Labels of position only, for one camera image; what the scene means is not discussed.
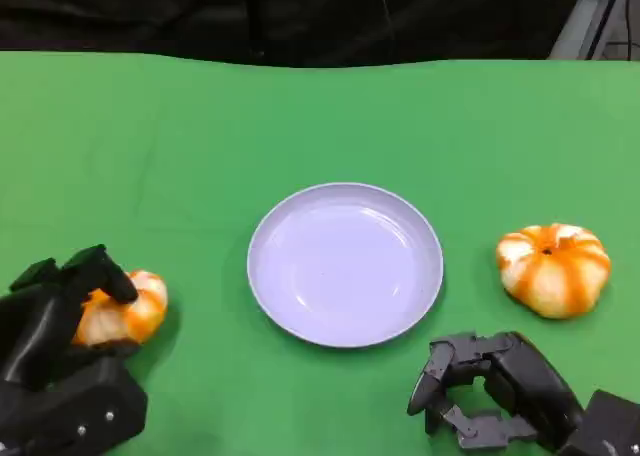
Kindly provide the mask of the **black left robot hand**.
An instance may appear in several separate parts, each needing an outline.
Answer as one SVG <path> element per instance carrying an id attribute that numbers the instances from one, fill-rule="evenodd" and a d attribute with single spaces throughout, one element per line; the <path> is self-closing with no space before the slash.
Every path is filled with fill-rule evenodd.
<path id="1" fill-rule="evenodd" d="M 138 296 L 102 244 L 61 266 L 47 258 L 27 267 L 1 297 L 1 380 L 29 391 L 46 387 L 71 347 L 83 305 L 97 289 L 119 304 Z"/>

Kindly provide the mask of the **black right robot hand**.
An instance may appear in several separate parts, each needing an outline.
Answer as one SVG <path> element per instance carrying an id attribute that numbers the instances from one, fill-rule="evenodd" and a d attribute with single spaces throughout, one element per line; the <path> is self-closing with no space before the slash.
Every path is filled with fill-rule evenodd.
<path id="1" fill-rule="evenodd" d="M 424 413 L 430 436 L 447 425 L 465 451 L 502 450 L 513 441 L 525 441 L 557 452 L 582 422 L 584 409 L 575 393 L 519 332 L 442 336 L 429 343 L 429 351 L 407 414 Z M 499 408 L 468 416 L 448 391 L 471 386 L 478 377 Z"/>

